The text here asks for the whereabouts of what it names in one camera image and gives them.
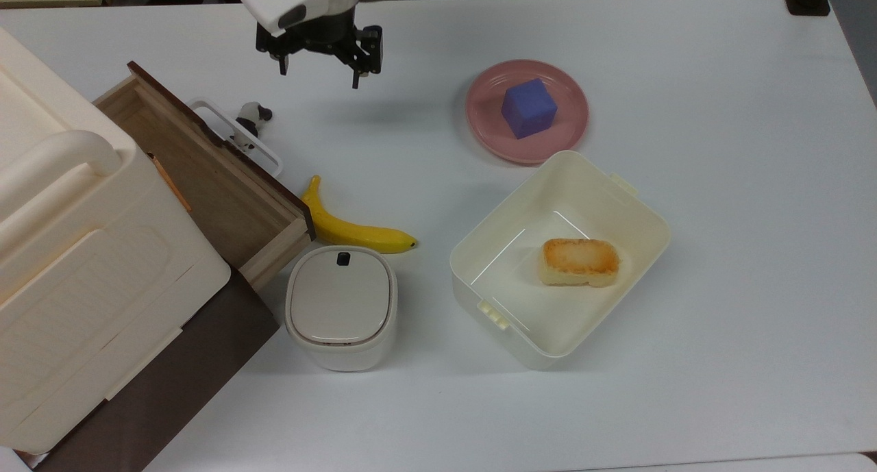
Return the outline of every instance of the blue cube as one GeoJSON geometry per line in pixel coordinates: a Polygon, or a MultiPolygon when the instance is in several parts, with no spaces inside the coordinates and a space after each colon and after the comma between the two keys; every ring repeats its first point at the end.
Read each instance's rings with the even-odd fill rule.
{"type": "Polygon", "coordinates": [[[505,117],[517,139],[550,128],[556,114],[557,104],[539,78],[514,85],[505,91],[502,117],[505,117]]]}

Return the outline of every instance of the white plastic container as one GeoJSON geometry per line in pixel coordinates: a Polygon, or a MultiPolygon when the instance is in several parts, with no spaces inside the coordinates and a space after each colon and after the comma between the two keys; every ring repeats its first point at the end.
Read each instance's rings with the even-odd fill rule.
{"type": "Polygon", "coordinates": [[[397,302],[395,273],[377,251],[321,247],[295,264],[286,295],[286,328],[323,368],[362,371],[391,350],[397,302]]]}
{"type": "Polygon", "coordinates": [[[50,450],[230,273],[134,141],[0,29],[0,445],[50,450]]]}
{"type": "Polygon", "coordinates": [[[568,356],[642,278],[670,242],[670,228],[575,151],[546,160],[451,252],[454,295],[524,366],[568,356]],[[607,240],[621,259],[608,287],[551,287],[538,277],[551,238],[607,240]]]}

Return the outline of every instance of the drawer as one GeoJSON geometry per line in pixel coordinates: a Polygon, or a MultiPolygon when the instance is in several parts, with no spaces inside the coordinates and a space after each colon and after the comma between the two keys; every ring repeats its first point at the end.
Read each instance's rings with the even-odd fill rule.
{"type": "Polygon", "coordinates": [[[316,232],[308,207],[134,61],[94,104],[162,165],[210,244],[255,288],[316,232]]]}

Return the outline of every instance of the yellow banana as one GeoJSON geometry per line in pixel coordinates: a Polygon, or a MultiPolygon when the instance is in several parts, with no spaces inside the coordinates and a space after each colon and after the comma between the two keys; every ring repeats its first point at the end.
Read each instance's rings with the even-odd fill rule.
{"type": "Polygon", "coordinates": [[[417,245],[417,240],[398,229],[358,225],[338,219],[323,208],[319,188],[320,176],[315,175],[310,178],[308,190],[301,195],[301,200],[310,208],[317,237],[321,240],[339,245],[361,245],[378,253],[401,253],[417,245]]]}

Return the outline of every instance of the bread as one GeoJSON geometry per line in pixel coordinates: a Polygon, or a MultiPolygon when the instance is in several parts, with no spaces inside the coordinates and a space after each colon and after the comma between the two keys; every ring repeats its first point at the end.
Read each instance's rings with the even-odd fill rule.
{"type": "Polygon", "coordinates": [[[605,287],[618,276],[618,253],[600,240],[545,241],[539,256],[539,279],[546,285],[605,287]]]}

